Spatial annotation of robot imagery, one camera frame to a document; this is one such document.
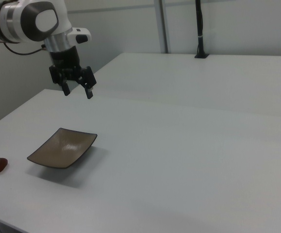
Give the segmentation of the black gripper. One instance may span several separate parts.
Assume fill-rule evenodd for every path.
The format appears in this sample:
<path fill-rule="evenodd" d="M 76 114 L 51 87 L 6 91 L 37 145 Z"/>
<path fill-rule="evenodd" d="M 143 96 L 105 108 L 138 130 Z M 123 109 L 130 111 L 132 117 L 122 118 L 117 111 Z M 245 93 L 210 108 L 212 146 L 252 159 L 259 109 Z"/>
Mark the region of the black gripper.
<path fill-rule="evenodd" d="M 86 97 L 93 97 L 93 87 L 97 84 L 91 67 L 81 68 L 80 58 L 75 46 L 61 52 L 50 52 L 53 65 L 49 67 L 54 84 L 58 84 L 64 95 L 70 94 L 66 80 L 77 81 L 86 93 Z"/>

